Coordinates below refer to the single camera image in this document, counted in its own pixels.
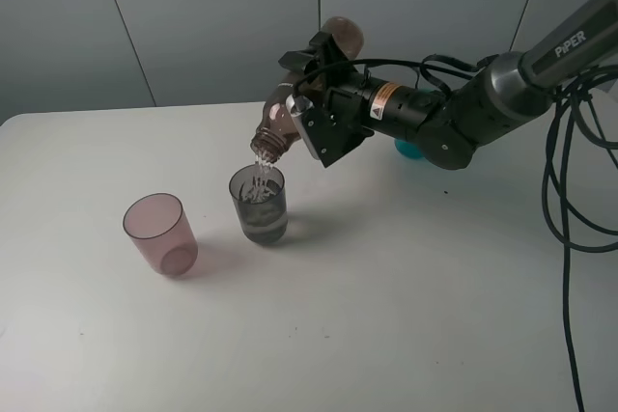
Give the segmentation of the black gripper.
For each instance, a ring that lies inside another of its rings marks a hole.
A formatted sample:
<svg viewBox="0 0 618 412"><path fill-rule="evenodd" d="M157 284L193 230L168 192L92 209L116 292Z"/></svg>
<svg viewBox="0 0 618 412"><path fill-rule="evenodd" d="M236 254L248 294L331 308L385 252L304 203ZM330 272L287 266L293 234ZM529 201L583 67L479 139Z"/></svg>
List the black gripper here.
<svg viewBox="0 0 618 412"><path fill-rule="evenodd" d="M293 75L306 75L306 80L325 75L322 94L330 87L339 87L363 94L368 99L366 125L375 132L396 138L397 126L393 123L395 92L412 88L396 82L379 79L371 70L383 66L396 66L420 70L416 62L390 59L349 60L331 33L319 31L310 41L313 51L287 51L279 60L281 68ZM442 94L431 93L432 109L425 122L442 105Z"/></svg>

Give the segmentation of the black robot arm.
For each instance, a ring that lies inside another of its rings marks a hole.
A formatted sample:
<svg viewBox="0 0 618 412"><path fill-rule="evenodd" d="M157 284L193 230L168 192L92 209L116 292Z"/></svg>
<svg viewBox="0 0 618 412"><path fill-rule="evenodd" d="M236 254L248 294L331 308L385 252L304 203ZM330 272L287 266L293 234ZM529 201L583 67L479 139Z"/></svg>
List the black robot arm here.
<svg viewBox="0 0 618 412"><path fill-rule="evenodd" d="M491 55L475 65L433 54L420 62L350 60L332 35L289 51L298 73L287 108L300 138L328 167L381 133L415 146L445 170L547 112L600 74L617 50L617 0L589 0L530 50Z"/></svg>

